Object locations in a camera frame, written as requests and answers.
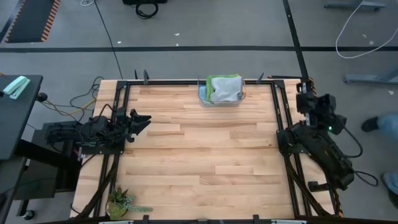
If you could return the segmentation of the black aluminium table frame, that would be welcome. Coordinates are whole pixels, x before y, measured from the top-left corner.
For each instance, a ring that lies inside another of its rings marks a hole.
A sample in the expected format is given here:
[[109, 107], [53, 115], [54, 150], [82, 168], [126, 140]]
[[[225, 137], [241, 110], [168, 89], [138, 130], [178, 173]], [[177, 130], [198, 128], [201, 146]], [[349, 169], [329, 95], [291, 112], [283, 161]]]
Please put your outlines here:
[[119, 157], [95, 156], [81, 170], [71, 216], [88, 204], [112, 163], [117, 186], [149, 213], [135, 221], [254, 220], [314, 215], [287, 175], [276, 132], [302, 116], [295, 79], [247, 79], [233, 107], [206, 107], [199, 80], [103, 80], [96, 114], [114, 105], [149, 115], [151, 124]]

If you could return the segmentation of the green microfiber towel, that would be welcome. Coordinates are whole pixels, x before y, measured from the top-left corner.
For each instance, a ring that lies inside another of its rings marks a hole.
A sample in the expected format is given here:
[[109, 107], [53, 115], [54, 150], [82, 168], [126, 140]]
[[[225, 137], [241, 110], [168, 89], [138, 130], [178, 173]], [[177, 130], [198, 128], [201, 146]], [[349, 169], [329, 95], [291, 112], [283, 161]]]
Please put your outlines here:
[[234, 77], [239, 77], [239, 74], [235, 73], [232, 75], [210, 75], [210, 76], [207, 76], [207, 78], [206, 78], [206, 99], [210, 100], [211, 94], [214, 92], [214, 88], [211, 83], [211, 80], [213, 78], [234, 78]]

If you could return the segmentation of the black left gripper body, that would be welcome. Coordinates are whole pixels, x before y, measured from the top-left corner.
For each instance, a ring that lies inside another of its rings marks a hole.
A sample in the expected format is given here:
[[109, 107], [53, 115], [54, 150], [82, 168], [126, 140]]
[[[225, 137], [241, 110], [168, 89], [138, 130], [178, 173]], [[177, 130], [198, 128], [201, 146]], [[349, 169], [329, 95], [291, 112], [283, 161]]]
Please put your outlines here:
[[121, 143], [124, 141], [134, 142], [132, 135], [135, 128], [133, 127], [133, 120], [126, 115], [126, 108], [120, 107], [116, 110], [116, 120], [114, 123], [114, 141]]

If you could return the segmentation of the artificial succulent plant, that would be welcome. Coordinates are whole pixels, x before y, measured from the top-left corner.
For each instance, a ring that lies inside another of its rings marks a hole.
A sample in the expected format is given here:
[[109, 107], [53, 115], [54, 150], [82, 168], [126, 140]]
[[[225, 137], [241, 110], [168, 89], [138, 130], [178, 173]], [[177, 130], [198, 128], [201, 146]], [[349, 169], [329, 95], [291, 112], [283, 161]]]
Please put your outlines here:
[[109, 195], [106, 201], [106, 213], [111, 220], [119, 220], [128, 212], [146, 213], [152, 212], [151, 207], [140, 207], [133, 205], [135, 196], [129, 195], [128, 190], [117, 186]]

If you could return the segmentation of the person's black shoe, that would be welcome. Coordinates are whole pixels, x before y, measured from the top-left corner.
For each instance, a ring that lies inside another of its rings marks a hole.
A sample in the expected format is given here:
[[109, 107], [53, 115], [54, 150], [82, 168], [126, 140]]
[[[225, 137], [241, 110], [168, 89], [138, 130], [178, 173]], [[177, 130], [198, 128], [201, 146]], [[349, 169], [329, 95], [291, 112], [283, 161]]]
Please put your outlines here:
[[378, 117], [372, 117], [364, 121], [361, 125], [361, 130], [368, 133], [379, 129]]
[[393, 191], [388, 190], [389, 200], [393, 204], [393, 206], [398, 209], [398, 195], [395, 194]]

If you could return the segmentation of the black side desk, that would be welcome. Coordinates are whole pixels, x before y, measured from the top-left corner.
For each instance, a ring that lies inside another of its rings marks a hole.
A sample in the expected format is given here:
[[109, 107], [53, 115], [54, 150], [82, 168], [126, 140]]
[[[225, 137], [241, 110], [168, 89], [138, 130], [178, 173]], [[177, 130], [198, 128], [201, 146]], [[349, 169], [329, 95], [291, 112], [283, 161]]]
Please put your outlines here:
[[43, 80], [41, 75], [25, 75], [30, 83], [18, 99], [13, 100], [3, 89], [18, 75], [0, 76], [0, 224], [4, 224], [25, 167], [25, 157], [15, 157], [35, 99]]

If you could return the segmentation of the clear plastic bin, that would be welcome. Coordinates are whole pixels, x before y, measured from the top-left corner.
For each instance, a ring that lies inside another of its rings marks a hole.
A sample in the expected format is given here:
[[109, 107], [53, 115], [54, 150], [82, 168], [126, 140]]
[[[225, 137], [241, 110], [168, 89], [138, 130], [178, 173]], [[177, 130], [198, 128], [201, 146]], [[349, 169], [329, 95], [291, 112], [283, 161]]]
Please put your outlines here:
[[[207, 107], [207, 108], [210, 108], [210, 107], [237, 107], [237, 106], [239, 106], [241, 104], [241, 102], [246, 97], [245, 82], [244, 82], [244, 78], [243, 77], [242, 77], [242, 79], [243, 79], [243, 96], [242, 96], [242, 98], [239, 101], [234, 101], [234, 102], [226, 102], [226, 101], [216, 102], [216, 101], [207, 100], [207, 104], [203, 105], [200, 102], [200, 99], [198, 97], [199, 103], [201, 104], [202, 107]], [[204, 80], [198, 79], [197, 80], [197, 84], [198, 84], [198, 89], [199, 89], [200, 85], [205, 85], [206, 86], [206, 78]]]

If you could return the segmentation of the black orange-edged floor mat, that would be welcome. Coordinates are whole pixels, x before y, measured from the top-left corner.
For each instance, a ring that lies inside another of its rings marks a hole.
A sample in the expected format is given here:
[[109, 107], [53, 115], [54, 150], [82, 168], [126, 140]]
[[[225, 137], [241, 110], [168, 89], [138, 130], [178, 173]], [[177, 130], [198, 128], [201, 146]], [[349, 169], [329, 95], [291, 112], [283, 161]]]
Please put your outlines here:
[[45, 42], [61, 0], [22, 0], [5, 36], [5, 43]]

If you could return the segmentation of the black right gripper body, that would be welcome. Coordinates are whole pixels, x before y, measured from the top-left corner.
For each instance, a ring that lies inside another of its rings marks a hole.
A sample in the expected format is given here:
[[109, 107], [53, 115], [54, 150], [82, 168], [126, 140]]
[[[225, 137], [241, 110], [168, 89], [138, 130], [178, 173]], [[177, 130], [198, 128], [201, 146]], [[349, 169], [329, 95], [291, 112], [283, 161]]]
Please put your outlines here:
[[317, 97], [313, 91], [300, 92], [296, 94], [297, 111], [304, 115], [301, 124], [318, 124]]

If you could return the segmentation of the black computer box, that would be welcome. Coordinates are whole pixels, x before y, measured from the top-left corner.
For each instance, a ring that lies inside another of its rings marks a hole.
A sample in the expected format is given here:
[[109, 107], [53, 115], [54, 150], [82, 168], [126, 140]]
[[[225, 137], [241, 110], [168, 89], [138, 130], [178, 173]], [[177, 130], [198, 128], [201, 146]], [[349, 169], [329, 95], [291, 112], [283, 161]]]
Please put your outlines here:
[[16, 156], [28, 159], [14, 198], [52, 198], [74, 191], [82, 164], [80, 132], [75, 122], [45, 123], [31, 141], [21, 140]]

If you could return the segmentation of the mint green stapler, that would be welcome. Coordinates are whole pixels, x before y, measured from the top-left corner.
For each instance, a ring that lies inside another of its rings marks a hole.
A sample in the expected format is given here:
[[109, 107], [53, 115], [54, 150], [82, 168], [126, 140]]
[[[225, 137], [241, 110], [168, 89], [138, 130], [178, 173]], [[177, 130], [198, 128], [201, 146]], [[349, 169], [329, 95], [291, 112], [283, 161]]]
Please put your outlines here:
[[11, 99], [16, 100], [29, 83], [30, 80], [27, 77], [19, 76], [3, 89], [3, 93], [9, 95]]

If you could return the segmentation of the grey table foot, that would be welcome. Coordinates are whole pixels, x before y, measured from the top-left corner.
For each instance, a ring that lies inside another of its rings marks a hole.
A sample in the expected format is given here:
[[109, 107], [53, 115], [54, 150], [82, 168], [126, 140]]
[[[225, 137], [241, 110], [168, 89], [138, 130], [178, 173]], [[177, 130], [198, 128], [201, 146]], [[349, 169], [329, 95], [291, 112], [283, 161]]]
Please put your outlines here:
[[347, 74], [343, 81], [345, 83], [372, 83], [383, 85], [398, 85], [398, 67], [378, 75]]
[[379, 10], [385, 8], [383, 3], [371, 0], [326, 0], [324, 8], [357, 8], [358, 6]]

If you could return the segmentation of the grey waffle microfiber towel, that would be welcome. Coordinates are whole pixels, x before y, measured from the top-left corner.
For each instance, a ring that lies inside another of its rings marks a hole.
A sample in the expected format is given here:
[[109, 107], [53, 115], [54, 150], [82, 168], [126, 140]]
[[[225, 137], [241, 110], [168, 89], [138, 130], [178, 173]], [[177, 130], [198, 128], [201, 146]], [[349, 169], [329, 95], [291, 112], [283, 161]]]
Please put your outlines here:
[[211, 87], [213, 88], [210, 94], [211, 101], [234, 102], [243, 96], [243, 79], [240, 76], [212, 78]]

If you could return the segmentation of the person's leg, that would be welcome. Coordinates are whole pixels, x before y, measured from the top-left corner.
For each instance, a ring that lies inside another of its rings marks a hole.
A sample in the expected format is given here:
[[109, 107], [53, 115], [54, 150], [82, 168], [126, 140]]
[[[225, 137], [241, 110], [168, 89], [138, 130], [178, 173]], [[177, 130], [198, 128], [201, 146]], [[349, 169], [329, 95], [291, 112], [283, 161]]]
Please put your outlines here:
[[382, 181], [387, 189], [398, 195], [398, 172], [386, 172], [382, 175]]
[[377, 125], [384, 134], [398, 139], [398, 113], [378, 116]]

